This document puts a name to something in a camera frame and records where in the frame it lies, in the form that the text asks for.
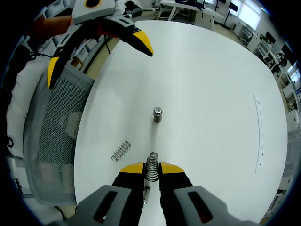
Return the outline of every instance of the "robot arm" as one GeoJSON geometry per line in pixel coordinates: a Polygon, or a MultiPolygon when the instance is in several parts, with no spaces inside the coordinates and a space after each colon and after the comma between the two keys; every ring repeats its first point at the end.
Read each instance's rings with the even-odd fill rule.
{"type": "MultiPolygon", "coordinates": [[[[137,226],[143,207],[146,171],[144,162],[126,166],[112,186],[104,185],[84,199],[73,217],[50,226],[137,226]]],[[[192,186],[180,167],[161,162],[158,172],[160,203],[168,226],[256,225],[230,215],[222,200],[201,186],[192,186]]]]}
{"type": "Polygon", "coordinates": [[[73,50],[86,38],[97,38],[101,33],[114,34],[136,50],[152,56],[154,51],[147,35],[137,28],[133,21],[113,15],[114,0],[77,0],[72,17],[74,24],[57,46],[48,66],[48,87],[52,89],[61,75],[73,50]]]}

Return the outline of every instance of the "white cushion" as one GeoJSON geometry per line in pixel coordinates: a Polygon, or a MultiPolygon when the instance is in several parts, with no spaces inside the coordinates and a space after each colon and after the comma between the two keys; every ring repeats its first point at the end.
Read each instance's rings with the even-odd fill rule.
{"type": "Polygon", "coordinates": [[[14,146],[8,149],[13,156],[23,158],[23,130],[29,104],[42,75],[47,72],[48,62],[48,58],[37,56],[35,60],[27,62],[25,68],[16,77],[6,114],[7,135],[14,142],[14,146]]]}

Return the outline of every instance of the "floor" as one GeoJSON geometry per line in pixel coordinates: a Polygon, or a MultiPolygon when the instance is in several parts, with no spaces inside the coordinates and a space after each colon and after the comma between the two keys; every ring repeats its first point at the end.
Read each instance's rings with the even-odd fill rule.
{"type": "Polygon", "coordinates": [[[222,26],[220,26],[219,24],[214,24],[214,31],[216,33],[219,33],[235,42],[237,42],[238,44],[242,45],[243,47],[245,47],[243,44],[242,44],[242,41],[239,39],[239,37],[237,37],[233,31],[231,30],[228,30],[222,26]]]}
{"type": "MultiPolygon", "coordinates": [[[[110,41],[108,41],[108,47],[110,51],[112,51],[115,48],[119,40],[120,39],[118,38],[113,38],[110,41]]],[[[90,65],[86,75],[89,76],[91,79],[95,80],[108,57],[109,52],[106,46],[104,46],[98,53],[97,57],[94,59],[93,63],[90,65]]]]}

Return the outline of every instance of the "white wall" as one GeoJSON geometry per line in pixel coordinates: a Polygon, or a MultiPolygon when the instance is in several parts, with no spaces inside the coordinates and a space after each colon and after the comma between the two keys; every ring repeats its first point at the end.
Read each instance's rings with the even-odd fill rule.
{"type": "Polygon", "coordinates": [[[279,52],[279,50],[283,47],[285,40],[283,37],[279,34],[274,24],[271,22],[267,14],[263,14],[261,16],[260,22],[256,28],[256,32],[260,35],[265,35],[266,32],[269,32],[275,39],[276,42],[274,44],[274,47],[272,49],[273,53],[279,52]]]}

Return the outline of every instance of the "window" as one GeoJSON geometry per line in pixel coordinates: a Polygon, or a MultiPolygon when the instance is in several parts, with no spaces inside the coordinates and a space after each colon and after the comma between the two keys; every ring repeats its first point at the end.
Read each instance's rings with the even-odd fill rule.
{"type": "Polygon", "coordinates": [[[292,81],[297,82],[300,80],[300,71],[298,69],[297,63],[294,63],[293,66],[291,66],[288,70],[287,70],[290,78],[292,81]]]}
{"type": "Polygon", "coordinates": [[[294,81],[294,82],[297,82],[298,80],[300,80],[300,71],[299,71],[299,69],[297,69],[294,72],[294,74],[292,74],[291,80],[294,81]]]}
{"type": "Polygon", "coordinates": [[[256,29],[261,18],[260,7],[251,0],[231,0],[231,2],[238,6],[238,11],[231,9],[230,13],[256,29]]]}

